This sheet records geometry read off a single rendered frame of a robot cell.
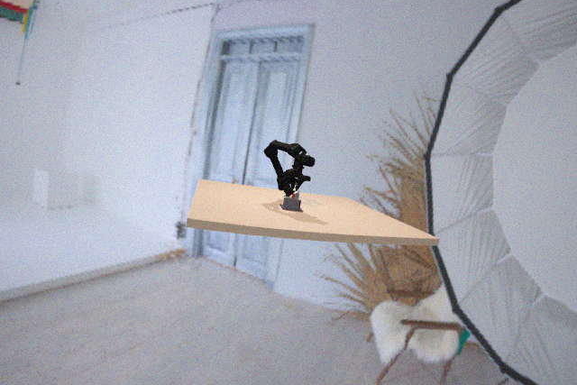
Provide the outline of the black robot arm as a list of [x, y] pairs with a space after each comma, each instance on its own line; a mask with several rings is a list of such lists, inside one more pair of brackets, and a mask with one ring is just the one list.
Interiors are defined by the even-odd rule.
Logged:
[[278, 189], [283, 190], [286, 194], [286, 197], [290, 197], [296, 191], [291, 189], [291, 186], [289, 185], [290, 180], [288, 177], [296, 175], [299, 176], [299, 169], [296, 168], [286, 170], [286, 176], [283, 176], [284, 171], [279, 163], [278, 150], [285, 151], [288, 153], [288, 155], [292, 156], [294, 158], [294, 164], [313, 167], [316, 161], [310, 155], [306, 155], [306, 150], [298, 143], [288, 144], [273, 140], [269, 146], [264, 149], [264, 154], [271, 160], [271, 163], [277, 173]]

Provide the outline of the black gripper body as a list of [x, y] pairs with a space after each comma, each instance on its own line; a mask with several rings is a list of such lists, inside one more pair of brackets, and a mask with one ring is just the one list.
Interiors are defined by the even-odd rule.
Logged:
[[[292, 167], [293, 167], [293, 169], [296, 169], [296, 168], [299, 169], [299, 176], [296, 175], [296, 176], [292, 176], [289, 178], [293, 178], [293, 179], [298, 178], [298, 180], [304, 180], [304, 181], [310, 181], [311, 180], [311, 178], [309, 176], [305, 176], [302, 174], [302, 170], [305, 168], [305, 167], [303, 167], [303, 165], [294, 164], [294, 165], [292, 165]], [[286, 171], [283, 172], [283, 176], [286, 176]]]

